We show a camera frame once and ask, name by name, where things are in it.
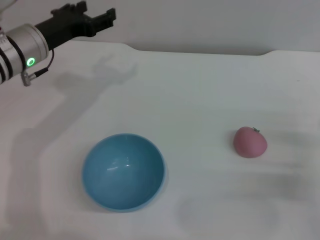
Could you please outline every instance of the white table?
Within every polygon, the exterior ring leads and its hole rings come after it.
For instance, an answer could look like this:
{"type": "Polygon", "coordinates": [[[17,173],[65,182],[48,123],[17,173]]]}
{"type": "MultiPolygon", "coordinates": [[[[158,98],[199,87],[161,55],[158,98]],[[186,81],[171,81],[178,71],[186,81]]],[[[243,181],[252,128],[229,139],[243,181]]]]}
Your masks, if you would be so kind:
{"type": "Polygon", "coordinates": [[[318,240],[319,131],[320,53],[70,41],[30,87],[0,86],[0,239],[318,240]],[[263,156],[234,152],[243,126],[266,137],[263,156]],[[168,167],[136,212],[107,212],[82,189],[86,154],[117,133],[148,138],[168,167]]]}

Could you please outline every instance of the white wall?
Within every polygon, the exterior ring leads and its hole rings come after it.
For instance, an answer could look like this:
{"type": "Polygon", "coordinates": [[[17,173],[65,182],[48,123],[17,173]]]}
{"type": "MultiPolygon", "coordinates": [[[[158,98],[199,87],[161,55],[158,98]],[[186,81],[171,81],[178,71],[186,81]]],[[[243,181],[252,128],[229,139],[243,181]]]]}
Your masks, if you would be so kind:
{"type": "MultiPolygon", "coordinates": [[[[37,24],[76,0],[18,0],[4,13],[6,30],[37,24]]],[[[88,0],[94,17],[115,7],[115,26],[92,41],[139,50],[257,55],[320,51],[319,0],[88,0]]]]}

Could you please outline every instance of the bowl rim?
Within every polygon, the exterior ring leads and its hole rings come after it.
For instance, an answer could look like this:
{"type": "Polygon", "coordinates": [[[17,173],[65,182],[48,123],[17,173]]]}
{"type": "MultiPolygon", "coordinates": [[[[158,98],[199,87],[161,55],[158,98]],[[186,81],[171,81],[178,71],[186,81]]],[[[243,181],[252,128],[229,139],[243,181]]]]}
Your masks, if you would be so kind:
{"type": "Polygon", "coordinates": [[[161,151],[159,150],[159,148],[152,142],[150,141],[149,139],[145,138],[144,136],[141,136],[141,135],[138,135],[138,134],[134,134],[134,133],[117,133],[117,134],[114,134],[114,135],[111,135],[111,136],[108,136],[102,140],[100,140],[97,144],[95,144],[91,150],[89,151],[89,153],[86,155],[85,159],[84,159],[84,162],[82,164],[82,171],[81,171],[81,175],[82,175],[82,187],[84,188],[84,191],[85,193],[90,197],[91,200],[93,200],[97,205],[99,205],[100,207],[108,210],[108,211],[111,211],[111,212],[116,212],[116,213],[130,213],[130,212],[134,212],[134,211],[137,211],[137,210],[140,210],[144,207],[146,207],[150,202],[152,202],[156,196],[162,191],[163,187],[164,187],[164,184],[165,184],[165,180],[167,178],[167,166],[166,166],[166,162],[165,162],[165,159],[164,159],[164,156],[162,155],[161,151]],[[128,208],[128,209],[116,209],[116,208],[111,208],[111,207],[107,207],[107,206],[104,206],[102,204],[100,204],[99,202],[97,202],[87,191],[87,188],[85,187],[85,180],[84,180],[84,170],[85,170],[85,165],[86,165],[86,162],[88,161],[88,157],[89,155],[91,154],[91,152],[96,148],[96,146],[98,146],[99,144],[101,144],[102,142],[108,140],[108,139],[111,139],[111,138],[114,138],[114,137],[118,137],[118,136],[134,136],[134,137],[138,137],[138,138],[141,138],[143,140],[146,140],[147,142],[149,142],[152,146],[155,147],[155,149],[157,150],[157,152],[159,153],[160,157],[161,157],[161,162],[162,162],[162,165],[163,165],[163,176],[162,176],[162,180],[161,180],[161,184],[159,186],[159,188],[157,189],[157,191],[153,194],[153,196],[146,202],[138,205],[138,206],[135,206],[135,207],[132,207],[132,208],[128,208]]]}

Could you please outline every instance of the silver cylinder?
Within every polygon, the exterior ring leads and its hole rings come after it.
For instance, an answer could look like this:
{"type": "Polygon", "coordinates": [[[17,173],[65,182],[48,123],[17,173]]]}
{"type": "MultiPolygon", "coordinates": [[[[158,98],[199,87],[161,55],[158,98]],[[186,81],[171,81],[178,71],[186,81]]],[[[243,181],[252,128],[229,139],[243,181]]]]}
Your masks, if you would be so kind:
{"type": "MultiPolygon", "coordinates": [[[[19,26],[9,31],[6,35],[9,36],[22,51],[27,68],[41,62],[49,55],[48,44],[44,36],[36,27],[30,24],[19,26]]],[[[19,60],[21,61],[19,56],[18,58],[17,56],[12,56],[12,62],[19,60]]],[[[13,70],[13,75],[15,76],[21,72],[22,69],[17,67],[13,70]]]]}
{"type": "Polygon", "coordinates": [[[7,34],[0,32],[0,84],[21,74],[49,55],[48,44],[41,32],[30,24],[19,26],[7,34]]]}

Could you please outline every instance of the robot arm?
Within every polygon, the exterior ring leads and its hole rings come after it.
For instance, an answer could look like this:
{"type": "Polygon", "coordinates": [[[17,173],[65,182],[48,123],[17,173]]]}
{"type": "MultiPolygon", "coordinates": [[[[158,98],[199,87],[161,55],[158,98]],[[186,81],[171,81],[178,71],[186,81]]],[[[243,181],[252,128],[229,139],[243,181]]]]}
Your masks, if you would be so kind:
{"type": "Polygon", "coordinates": [[[0,84],[21,74],[23,84],[48,71],[48,67],[28,75],[26,70],[46,59],[49,51],[75,37],[93,37],[113,26],[116,10],[91,18],[84,14],[87,4],[81,1],[51,11],[52,18],[35,26],[24,24],[7,33],[0,30],[0,84]]]}

